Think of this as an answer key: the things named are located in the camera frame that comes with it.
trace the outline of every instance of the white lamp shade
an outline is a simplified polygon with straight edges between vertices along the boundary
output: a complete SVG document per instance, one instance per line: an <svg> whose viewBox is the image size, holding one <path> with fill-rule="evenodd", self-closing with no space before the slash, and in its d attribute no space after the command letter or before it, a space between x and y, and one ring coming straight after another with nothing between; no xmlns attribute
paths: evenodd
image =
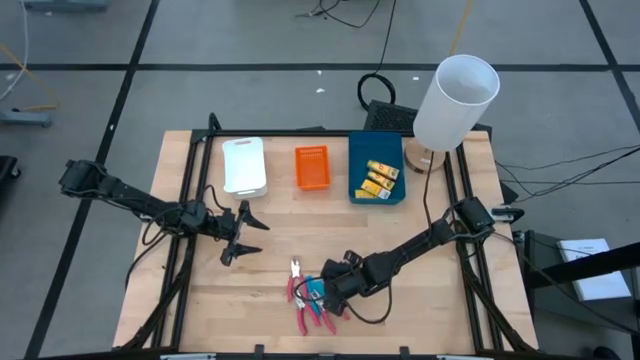
<svg viewBox="0 0 640 360"><path fill-rule="evenodd" d="M416 139L429 150L453 150L499 90L498 73L486 61L470 55L446 58L438 66L413 122Z"/></svg>

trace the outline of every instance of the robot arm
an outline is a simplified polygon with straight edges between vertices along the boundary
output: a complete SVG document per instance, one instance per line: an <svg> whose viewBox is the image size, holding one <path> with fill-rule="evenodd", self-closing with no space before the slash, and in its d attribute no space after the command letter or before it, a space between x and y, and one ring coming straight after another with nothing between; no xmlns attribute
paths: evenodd
<svg viewBox="0 0 640 360"><path fill-rule="evenodd" d="M229 266L233 258L262 251L257 247L238 244L243 224L269 230L251 215L249 202L246 200L240 203L237 216L229 209L225 209L222 215L213 216L202 201L177 203L160 200L109 175L103 165L91 161L69 160L59 184L64 195L102 200L125 208L141 220L158 223L163 231L182 235L200 234L226 240L229 245L220 258L225 266Z"/></svg>

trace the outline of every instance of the orange plastic bin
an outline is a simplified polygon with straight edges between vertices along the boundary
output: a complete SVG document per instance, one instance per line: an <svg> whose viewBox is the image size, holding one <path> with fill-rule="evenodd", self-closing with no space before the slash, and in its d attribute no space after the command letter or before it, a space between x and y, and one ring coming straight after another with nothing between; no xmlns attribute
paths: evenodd
<svg viewBox="0 0 640 360"><path fill-rule="evenodd" d="M296 148L296 183L302 190L326 189L331 184L326 145Z"/></svg>

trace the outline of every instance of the yellow box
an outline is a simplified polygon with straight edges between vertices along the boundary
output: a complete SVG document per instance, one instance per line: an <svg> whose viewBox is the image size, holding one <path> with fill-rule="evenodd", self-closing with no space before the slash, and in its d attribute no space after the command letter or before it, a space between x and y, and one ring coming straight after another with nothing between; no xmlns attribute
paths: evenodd
<svg viewBox="0 0 640 360"><path fill-rule="evenodd" d="M365 190L356 190L356 199L375 199L376 196Z"/></svg>
<svg viewBox="0 0 640 360"><path fill-rule="evenodd" d="M388 199L391 192L382 186L374 183L373 181L367 179L360 186L362 190L366 190L367 192L372 193L373 195L379 197L380 199Z"/></svg>
<svg viewBox="0 0 640 360"><path fill-rule="evenodd" d="M389 191L391 191L391 189L393 189L393 185L396 184L392 180L387 179L386 177L378 174L375 171L369 171L367 177Z"/></svg>
<svg viewBox="0 0 640 360"><path fill-rule="evenodd" d="M367 162L367 167L391 180L396 180L398 178L398 174L400 174L400 170L373 160L369 160Z"/></svg>

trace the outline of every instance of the yellow cable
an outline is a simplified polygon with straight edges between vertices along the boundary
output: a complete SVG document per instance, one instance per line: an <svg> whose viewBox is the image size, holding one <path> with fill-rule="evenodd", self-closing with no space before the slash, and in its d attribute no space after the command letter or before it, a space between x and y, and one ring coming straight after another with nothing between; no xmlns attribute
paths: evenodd
<svg viewBox="0 0 640 360"><path fill-rule="evenodd" d="M35 76L31 71L29 71L29 69L27 69L22 62L18 59L17 56L15 56L11 50L9 50L9 48L7 46L5 46L4 44L0 44L0 50L2 50L2 52L5 53L5 55L7 55L11 60L13 60L14 63L18 64L18 66L20 66L20 68L24 71L25 74L27 74L27 76L29 76L29 78L36 84L40 85L40 87L42 89L44 89L44 91L47 93L47 95L49 95L50 98L52 98L55 101L54 105L48 104L48 105L37 105L37 106L29 106L26 107L24 109L20 109L20 111L44 111L44 110L56 110L57 108L60 107L60 100L58 99L58 96L56 95L56 92L51 89L50 87L48 87L44 82L42 82L37 76Z"/></svg>
<svg viewBox="0 0 640 360"><path fill-rule="evenodd" d="M472 2L473 0L467 0L467 7L464 9L464 15L462 15L462 19L460 19L460 24L458 24L458 30L456 31L456 37L453 38L453 43L451 44L451 50L449 50L449 56L453 56L453 54L456 53L456 46L458 46L458 40L460 40L460 34L462 34L462 28L464 28L464 24L467 22L469 13L471 13Z"/></svg>

